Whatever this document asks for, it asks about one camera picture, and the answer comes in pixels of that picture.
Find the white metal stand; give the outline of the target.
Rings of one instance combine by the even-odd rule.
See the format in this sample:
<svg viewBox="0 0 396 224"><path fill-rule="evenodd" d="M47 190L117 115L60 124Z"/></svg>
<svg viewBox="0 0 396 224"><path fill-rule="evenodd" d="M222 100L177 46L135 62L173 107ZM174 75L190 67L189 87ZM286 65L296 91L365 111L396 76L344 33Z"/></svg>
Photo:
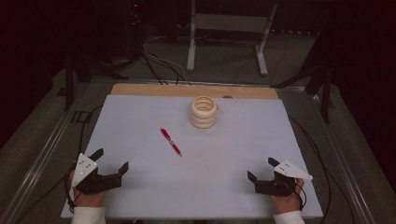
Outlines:
<svg viewBox="0 0 396 224"><path fill-rule="evenodd" d="M191 31L187 70L194 70L196 51L195 31L197 29L210 31L250 32L262 34L262 40L255 47L255 53L260 74L262 76L267 76L268 69L263 51L270 34L276 10L277 3L272 3L269 14L266 17L197 13L196 0L191 0Z"/></svg>

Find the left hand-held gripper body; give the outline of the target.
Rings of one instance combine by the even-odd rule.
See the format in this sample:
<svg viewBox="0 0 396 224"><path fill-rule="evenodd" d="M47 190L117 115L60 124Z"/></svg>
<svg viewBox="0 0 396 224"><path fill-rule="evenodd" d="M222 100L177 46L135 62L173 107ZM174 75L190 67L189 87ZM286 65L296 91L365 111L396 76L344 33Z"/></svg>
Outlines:
<svg viewBox="0 0 396 224"><path fill-rule="evenodd" d="M98 163L92 161L90 156L80 153L71 186L86 195L97 194L101 191L119 188L121 178L122 175L119 174L119 171L112 175L99 175Z"/></svg>

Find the black stand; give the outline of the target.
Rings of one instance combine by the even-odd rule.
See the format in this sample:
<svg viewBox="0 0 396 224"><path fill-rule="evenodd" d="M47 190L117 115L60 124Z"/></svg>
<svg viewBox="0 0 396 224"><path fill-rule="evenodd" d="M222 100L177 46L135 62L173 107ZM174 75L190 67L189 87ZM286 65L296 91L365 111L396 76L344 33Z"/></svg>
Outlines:
<svg viewBox="0 0 396 224"><path fill-rule="evenodd" d="M140 57L145 33L144 0L68 0L62 24L64 109L74 103L74 79L92 80L92 70L124 80L119 71Z"/></svg>
<svg viewBox="0 0 396 224"><path fill-rule="evenodd" d="M271 85L275 89L284 89L298 80L310 77L304 90L307 94L316 94L319 89L322 89L320 114L327 123L330 122L329 107L333 62L329 49L332 46L333 28L333 19L327 19L298 74L280 83Z"/></svg>

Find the white table mat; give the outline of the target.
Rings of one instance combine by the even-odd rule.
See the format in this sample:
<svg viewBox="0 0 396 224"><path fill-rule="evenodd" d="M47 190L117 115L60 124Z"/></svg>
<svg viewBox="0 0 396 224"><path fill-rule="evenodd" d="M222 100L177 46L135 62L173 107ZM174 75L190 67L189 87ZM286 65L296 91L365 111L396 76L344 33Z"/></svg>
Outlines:
<svg viewBox="0 0 396 224"><path fill-rule="evenodd" d="M107 96L86 148L99 148L101 174L125 163L122 185L106 196L115 219L256 219L273 214L247 171L271 180L268 158L305 162L283 103L271 99L217 100L215 124L191 125L190 97ZM182 153L179 157L160 128Z"/></svg>

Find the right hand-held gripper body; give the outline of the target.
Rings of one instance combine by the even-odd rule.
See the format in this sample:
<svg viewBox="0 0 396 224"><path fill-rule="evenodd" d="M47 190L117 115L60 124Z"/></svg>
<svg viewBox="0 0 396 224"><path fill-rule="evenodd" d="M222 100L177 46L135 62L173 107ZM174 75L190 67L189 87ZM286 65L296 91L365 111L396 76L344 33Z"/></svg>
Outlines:
<svg viewBox="0 0 396 224"><path fill-rule="evenodd" d="M257 180L255 192L276 197L287 197L295 191L297 179L312 180L313 176L290 161L282 161L274 168L274 179Z"/></svg>

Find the red pen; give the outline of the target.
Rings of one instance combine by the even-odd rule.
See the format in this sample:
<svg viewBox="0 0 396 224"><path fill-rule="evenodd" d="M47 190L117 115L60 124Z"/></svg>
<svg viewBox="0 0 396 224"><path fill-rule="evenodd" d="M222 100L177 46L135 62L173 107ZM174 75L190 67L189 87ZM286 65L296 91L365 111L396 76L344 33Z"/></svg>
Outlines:
<svg viewBox="0 0 396 224"><path fill-rule="evenodd" d="M176 154L179 157L182 157L182 153L179 150L179 148L177 147L177 145L174 143L174 141L172 140L171 136L168 134L168 132L164 129L164 128L160 128L161 133L163 134L163 136L167 139L167 141L169 142L169 144L171 145L171 147L173 148L173 150L176 152Z"/></svg>

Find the person's right hand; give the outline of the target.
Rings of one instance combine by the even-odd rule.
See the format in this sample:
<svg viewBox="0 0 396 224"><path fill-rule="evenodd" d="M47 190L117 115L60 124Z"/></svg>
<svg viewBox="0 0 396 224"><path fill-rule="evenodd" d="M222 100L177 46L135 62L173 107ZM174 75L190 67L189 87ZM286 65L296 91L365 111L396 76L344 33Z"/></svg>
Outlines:
<svg viewBox="0 0 396 224"><path fill-rule="evenodd" d="M280 215L293 211L300 211L302 209L303 200L300 196L304 186L302 179L296 180L295 191L287 197L271 196L270 199L275 206L275 214Z"/></svg>

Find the person's left hand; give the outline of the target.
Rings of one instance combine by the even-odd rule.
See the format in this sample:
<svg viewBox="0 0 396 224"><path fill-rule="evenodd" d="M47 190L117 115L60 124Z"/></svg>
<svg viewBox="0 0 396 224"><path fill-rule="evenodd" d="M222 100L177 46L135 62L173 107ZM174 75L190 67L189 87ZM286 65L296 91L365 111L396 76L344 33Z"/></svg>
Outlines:
<svg viewBox="0 0 396 224"><path fill-rule="evenodd" d="M97 194L83 194L78 189L73 188L75 207L103 207L105 203L106 191Z"/></svg>

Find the cream ribbed cup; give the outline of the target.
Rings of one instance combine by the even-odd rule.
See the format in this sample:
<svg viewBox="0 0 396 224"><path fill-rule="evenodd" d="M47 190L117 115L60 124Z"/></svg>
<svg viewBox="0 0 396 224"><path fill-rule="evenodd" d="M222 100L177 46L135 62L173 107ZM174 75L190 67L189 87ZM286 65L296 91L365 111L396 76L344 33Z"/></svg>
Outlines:
<svg viewBox="0 0 396 224"><path fill-rule="evenodd" d="M218 104L211 97L195 97L191 102L191 124L199 129L212 127L217 120L218 110Z"/></svg>

